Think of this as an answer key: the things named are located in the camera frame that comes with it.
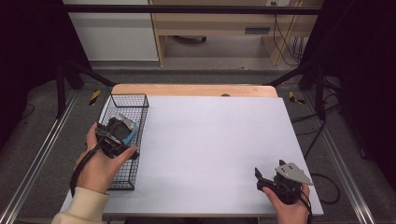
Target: white table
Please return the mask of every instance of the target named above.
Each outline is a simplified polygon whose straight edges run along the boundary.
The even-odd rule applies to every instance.
[[[281,159],[309,174],[281,98],[149,95],[148,102],[135,190],[109,191],[106,216],[274,216],[254,168],[271,179]],[[322,215],[310,188],[312,211]],[[68,194],[62,210],[70,201]]]

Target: white sleeve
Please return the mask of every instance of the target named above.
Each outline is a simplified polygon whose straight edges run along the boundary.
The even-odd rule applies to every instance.
[[[107,201],[106,194],[77,187],[69,208],[58,213],[51,223],[102,224],[102,214]]]

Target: black wire basket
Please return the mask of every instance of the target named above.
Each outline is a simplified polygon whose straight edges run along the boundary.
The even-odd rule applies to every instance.
[[[112,94],[101,123],[107,125],[111,118],[121,119],[121,115],[135,122],[138,125],[137,133],[126,145],[137,146],[140,153],[140,143],[148,110],[149,101],[146,94]],[[125,162],[114,178],[109,190],[134,190],[138,165],[139,158]]]

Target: floor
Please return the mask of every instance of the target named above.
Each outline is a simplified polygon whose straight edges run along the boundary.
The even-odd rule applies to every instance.
[[[171,38],[166,50],[165,65],[160,67],[152,63],[137,63],[130,67],[109,67],[98,64],[96,70],[104,77],[113,81],[126,83],[221,83],[221,84],[262,84],[270,82],[286,74],[293,66],[281,64],[273,67],[269,64],[268,55],[263,49],[259,38],[226,38],[221,36],[208,37],[205,43],[197,40]],[[15,223],[49,223],[63,203],[67,192],[68,180],[74,161],[79,155],[84,142],[84,134],[101,110],[106,92],[104,87],[88,77],[83,77],[86,84],[82,91],[76,93],[76,102],[67,117],[66,125],[55,136],[58,137],[46,154],[46,161],[39,168],[40,173],[33,178],[30,193],[21,200],[23,205],[15,206],[19,211]],[[296,84],[299,77],[292,78],[277,87],[279,97],[282,97],[288,109],[290,118],[299,118],[313,113],[313,94],[311,91],[301,92]],[[95,106],[88,106],[92,93],[100,89],[102,94]],[[290,92],[297,101],[290,100]],[[326,107],[336,105],[337,98],[325,91]],[[43,148],[51,127],[56,123],[56,89],[55,83],[49,82],[37,87],[29,94],[29,105],[26,107],[21,122],[13,131],[10,139],[0,151],[0,188],[2,197],[0,211],[5,211],[9,202],[21,183],[26,182],[25,174],[30,172],[30,166],[35,162],[35,156]],[[315,138],[315,130],[321,121],[315,118],[293,123],[294,131],[303,153]],[[351,192],[346,187],[343,174],[340,174],[338,164],[334,162],[329,148],[335,147],[346,162],[348,173],[357,189]],[[390,188],[384,176],[381,175],[374,161],[361,158],[359,145],[349,130],[342,116],[342,109],[335,107],[328,111],[327,121],[322,133],[306,159],[311,173],[319,173],[329,177],[340,189],[340,199],[337,203],[323,203],[324,216],[315,217],[314,223],[396,223],[396,193]],[[337,190],[332,182],[320,176],[313,177],[324,202],[337,199]],[[368,208],[368,218],[375,221],[362,220],[354,205],[364,202]],[[123,222],[124,217],[115,220]],[[179,218],[148,218],[133,217],[128,223],[181,223]],[[203,223],[255,223],[251,218],[204,218]],[[273,218],[262,218],[262,223],[276,223]]]

